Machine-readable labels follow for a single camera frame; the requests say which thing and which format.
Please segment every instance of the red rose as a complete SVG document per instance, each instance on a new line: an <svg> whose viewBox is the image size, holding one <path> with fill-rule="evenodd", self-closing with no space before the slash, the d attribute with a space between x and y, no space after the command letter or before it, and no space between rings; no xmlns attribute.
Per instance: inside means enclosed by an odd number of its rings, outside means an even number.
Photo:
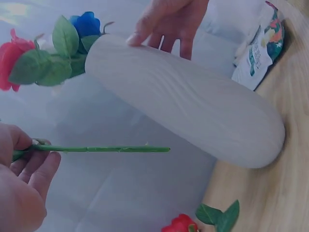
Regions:
<svg viewBox="0 0 309 232"><path fill-rule="evenodd" d="M22 54L35 49L34 42L27 41L16 36L15 30L11 30L11 42L4 43L0 47L0 89L8 91L12 89L17 92L20 85L9 82L11 71Z"/></svg>
<svg viewBox="0 0 309 232"><path fill-rule="evenodd" d="M161 232L189 232L189 225L194 225L197 231L197 224L188 215L179 214L172 220L171 225L162 228Z"/></svg>

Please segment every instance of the rose stem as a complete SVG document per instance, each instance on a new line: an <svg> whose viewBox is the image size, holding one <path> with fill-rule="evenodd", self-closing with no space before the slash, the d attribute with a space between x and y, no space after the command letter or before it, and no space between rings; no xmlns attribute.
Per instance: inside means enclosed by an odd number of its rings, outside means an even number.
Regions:
<svg viewBox="0 0 309 232"><path fill-rule="evenodd" d="M23 151L15 150L13 152L13 162L21 158L25 153L31 150L39 151L62 151L62 152L169 152L169 147L154 146L108 146L108 147L62 147L53 145L32 145L29 149Z"/></svg>

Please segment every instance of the finger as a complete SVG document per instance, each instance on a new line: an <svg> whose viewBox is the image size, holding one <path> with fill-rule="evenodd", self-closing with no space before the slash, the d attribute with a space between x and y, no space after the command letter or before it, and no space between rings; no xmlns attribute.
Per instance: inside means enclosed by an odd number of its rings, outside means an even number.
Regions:
<svg viewBox="0 0 309 232"><path fill-rule="evenodd" d="M29 185L38 191L44 202L53 177L60 165L61 156L58 152L51 152L44 163L32 174Z"/></svg>
<svg viewBox="0 0 309 232"><path fill-rule="evenodd" d="M8 125L14 150L24 150L32 145L32 139L18 126Z"/></svg>
<svg viewBox="0 0 309 232"><path fill-rule="evenodd" d="M137 21L135 32L127 39L130 46L140 46L154 31L154 28L165 15L165 4L155 4L153 1L146 7L141 18Z"/></svg>
<svg viewBox="0 0 309 232"><path fill-rule="evenodd" d="M49 152L34 151L29 162L19 174L18 178L28 183L32 174L44 163Z"/></svg>
<svg viewBox="0 0 309 232"><path fill-rule="evenodd" d="M153 33L150 36L147 45L150 46L150 47L153 47L153 48L159 48L159 46L161 44L161 40L162 40L161 34Z"/></svg>
<svg viewBox="0 0 309 232"><path fill-rule="evenodd" d="M174 39L172 37L168 37L168 36L165 37L164 36L164 40L163 40L163 43L162 43L162 46L161 46L161 50L165 51L165 52L168 52L168 53L171 53L175 41L176 41L176 39Z"/></svg>
<svg viewBox="0 0 309 232"><path fill-rule="evenodd" d="M29 162L32 154L29 152L25 154L21 159L16 160L15 162L11 163L10 169L11 171L16 175L19 176L19 174L23 171L27 163Z"/></svg>
<svg viewBox="0 0 309 232"><path fill-rule="evenodd" d="M164 15L170 15L179 11L184 6L190 4L193 0L152 0L151 9L162 12Z"/></svg>
<svg viewBox="0 0 309 232"><path fill-rule="evenodd" d="M191 60L193 39L180 40L180 57Z"/></svg>

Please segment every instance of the ceramic vase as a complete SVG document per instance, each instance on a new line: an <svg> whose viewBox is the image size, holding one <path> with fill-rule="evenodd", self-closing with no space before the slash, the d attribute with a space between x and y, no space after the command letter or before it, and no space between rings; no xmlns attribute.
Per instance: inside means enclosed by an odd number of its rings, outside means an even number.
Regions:
<svg viewBox="0 0 309 232"><path fill-rule="evenodd" d="M146 46L129 47L122 38L104 35L91 47L85 70L219 160L261 168L281 151L284 124L267 101L189 60Z"/></svg>

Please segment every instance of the wooden surface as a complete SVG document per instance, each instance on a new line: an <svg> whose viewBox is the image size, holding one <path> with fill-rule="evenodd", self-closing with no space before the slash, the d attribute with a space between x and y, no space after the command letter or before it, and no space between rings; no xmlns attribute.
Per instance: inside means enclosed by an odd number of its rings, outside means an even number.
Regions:
<svg viewBox="0 0 309 232"><path fill-rule="evenodd" d="M287 37L257 93L281 113L286 141L277 161L260 170L217 163L203 203L225 210L239 199L233 232L309 232L309 0L271 2L286 17Z"/></svg>

